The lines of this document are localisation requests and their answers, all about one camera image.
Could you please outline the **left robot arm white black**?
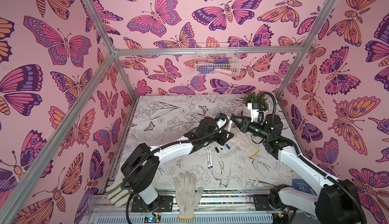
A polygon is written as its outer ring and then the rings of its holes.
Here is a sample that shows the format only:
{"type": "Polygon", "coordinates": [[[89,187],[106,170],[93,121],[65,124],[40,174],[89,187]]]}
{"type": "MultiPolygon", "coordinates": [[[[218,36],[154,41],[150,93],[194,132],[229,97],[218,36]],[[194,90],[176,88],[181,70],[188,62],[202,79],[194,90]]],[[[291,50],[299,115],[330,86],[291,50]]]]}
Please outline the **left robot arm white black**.
{"type": "Polygon", "coordinates": [[[229,117],[220,113],[216,118],[203,118],[198,127],[174,142],[153,147],[138,145],[121,167],[120,190],[133,193],[146,205],[155,203],[160,197],[152,182],[159,166],[195,153],[210,143],[225,145],[234,137],[226,130],[229,124],[229,117]]]}

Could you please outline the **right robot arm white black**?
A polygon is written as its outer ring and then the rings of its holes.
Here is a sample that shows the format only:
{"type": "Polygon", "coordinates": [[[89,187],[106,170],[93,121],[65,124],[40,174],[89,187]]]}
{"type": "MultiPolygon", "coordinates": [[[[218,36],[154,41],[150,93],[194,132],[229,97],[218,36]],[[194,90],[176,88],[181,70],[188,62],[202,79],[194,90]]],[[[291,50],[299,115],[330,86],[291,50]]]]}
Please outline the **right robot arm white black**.
{"type": "Polygon", "coordinates": [[[322,224],[367,223],[357,187],[348,179],[340,180],[325,172],[302,155],[294,141],[282,136],[279,116],[269,114],[263,123],[245,116],[234,116],[232,121],[241,132],[261,138],[267,153],[291,168],[314,190],[309,194],[285,184],[273,187],[268,197],[272,208],[294,207],[322,224]]]}

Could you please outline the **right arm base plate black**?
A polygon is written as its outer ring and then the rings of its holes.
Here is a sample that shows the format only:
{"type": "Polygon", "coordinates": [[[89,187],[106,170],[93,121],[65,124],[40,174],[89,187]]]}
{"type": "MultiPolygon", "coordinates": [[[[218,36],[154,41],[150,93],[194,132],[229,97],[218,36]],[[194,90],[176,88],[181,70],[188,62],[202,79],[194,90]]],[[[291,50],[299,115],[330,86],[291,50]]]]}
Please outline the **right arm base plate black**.
{"type": "Polygon", "coordinates": [[[252,199],[256,211],[275,211],[267,195],[253,195],[252,199]]]}

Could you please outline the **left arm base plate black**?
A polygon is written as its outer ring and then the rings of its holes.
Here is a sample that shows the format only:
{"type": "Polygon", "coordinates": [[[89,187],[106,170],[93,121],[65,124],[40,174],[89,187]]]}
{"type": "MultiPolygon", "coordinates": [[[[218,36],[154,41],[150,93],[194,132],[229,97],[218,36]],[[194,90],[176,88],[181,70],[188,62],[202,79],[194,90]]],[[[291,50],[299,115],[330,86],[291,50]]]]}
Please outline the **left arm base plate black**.
{"type": "Polygon", "coordinates": [[[142,198],[135,197],[132,202],[131,212],[172,212],[173,196],[159,196],[151,204],[146,204],[142,198]]]}

